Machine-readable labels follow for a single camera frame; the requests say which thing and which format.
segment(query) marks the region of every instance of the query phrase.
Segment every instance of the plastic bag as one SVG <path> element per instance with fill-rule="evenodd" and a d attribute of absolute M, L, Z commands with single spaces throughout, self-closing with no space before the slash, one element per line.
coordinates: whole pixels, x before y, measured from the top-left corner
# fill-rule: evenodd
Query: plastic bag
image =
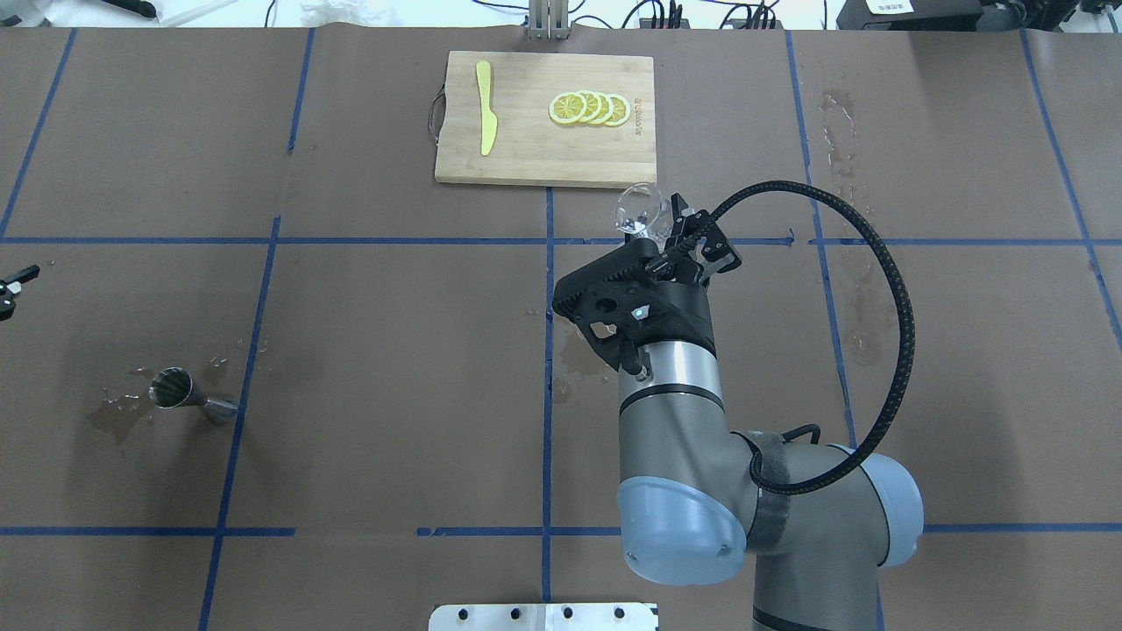
<path fill-rule="evenodd" d="M 304 26 L 350 22 L 361 26 L 402 26 L 387 0 L 302 0 L 300 21 Z"/>

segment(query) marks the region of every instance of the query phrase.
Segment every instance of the gray robot arm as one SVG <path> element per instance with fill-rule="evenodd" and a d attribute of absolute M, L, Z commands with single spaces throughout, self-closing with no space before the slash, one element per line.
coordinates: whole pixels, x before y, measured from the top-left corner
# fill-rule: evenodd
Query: gray robot arm
<path fill-rule="evenodd" d="M 628 238 L 554 292 L 554 311 L 619 371 L 624 558 L 655 583 L 706 585 L 735 576 L 751 552 L 755 631 L 870 631 L 877 568 L 905 561 L 923 524 L 908 472 L 870 454 L 894 409 L 856 456 L 795 442 L 791 432 L 729 431 L 707 298 L 709 277 L 741 263 L 716 228 L 725 205 L 692 213 L 674 195 L 665 250 Z M 696 256 L 701 237 L 703 254 Z M 901 330 L 910 335 L 910 309 L 903 312 Z M 596 322 L 615 332 L 597 336 Z M 905 368 L 903 383 L 910 356 Z"/>

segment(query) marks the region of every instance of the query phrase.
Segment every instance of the lime slice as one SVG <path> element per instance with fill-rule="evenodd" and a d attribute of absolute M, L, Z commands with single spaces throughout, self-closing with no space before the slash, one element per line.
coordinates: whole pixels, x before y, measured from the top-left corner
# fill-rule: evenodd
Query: lime slice
<path fill-rule="evenodd" d="M 581 122 L 589 122 L 594 118 L 600 116 L 600 110 L 604 107 L 604 103 L 600 102 L 597 94 L 601 94 L 601 92 L 592 92 L 591 90 L 580 91 L 580 95 L 585 97 L 585 102 L 588 103 L 585 106 L 585 116 L 580 117 Z"/>
<path fill-rule="evenodd" d="M 609 118 L 611 118 L 611 112 L 615 111 L 615 106 L 611 99 L 608 98 L 604 92 L 597 92 L 596 98 L 599 99 L 603 109 L 600 110 L 600 116 L 588 121 L 589 125 L 604 125 Z"/>
<path fill-rule="evenodd" d="M 550 118 L 558 125 L 572 125 L 585 116 L 588 100 L 579 92 L 562 92 L 550 101 Z"/>
<path fill-rule="evenodd" d="M 631 101 L 619 94 L 608 94 L 611 101 L 611 116 L 604 121 L 605 127 L 619 127 L 631 118 Z"/>

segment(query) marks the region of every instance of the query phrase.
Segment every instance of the wooden cutting board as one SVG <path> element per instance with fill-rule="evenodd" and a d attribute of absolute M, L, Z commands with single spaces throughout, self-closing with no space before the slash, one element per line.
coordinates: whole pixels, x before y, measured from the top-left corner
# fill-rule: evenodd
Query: wooden cutting board
<path fill-rule="evenodd" d="M 498 117 L 487 156 L 479 141 L 480 60 L 491 64 L 491 110 Z M 631 120 L 614 128 L 553 122 L 550 101 L 576 90 L 627 98 Z M 657 176 L 651 57 L 452 51 L 444 92 L 438 182 L 625 189 Z"/>

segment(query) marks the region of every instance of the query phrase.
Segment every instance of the knife blade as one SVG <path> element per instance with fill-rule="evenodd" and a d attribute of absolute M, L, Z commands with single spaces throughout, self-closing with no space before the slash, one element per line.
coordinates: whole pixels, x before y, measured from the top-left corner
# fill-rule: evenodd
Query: knife blade
<path fill-rule="evenodd" d="M 480 60 L 476 63 L 476 81 L 479 83 L 479 112 L 482 124 L 480 126 L 479 153 L 486 156 L 495 146 L 495 135 L 498 132 L 498 117 L 490 109 L 490 62 Z"/>

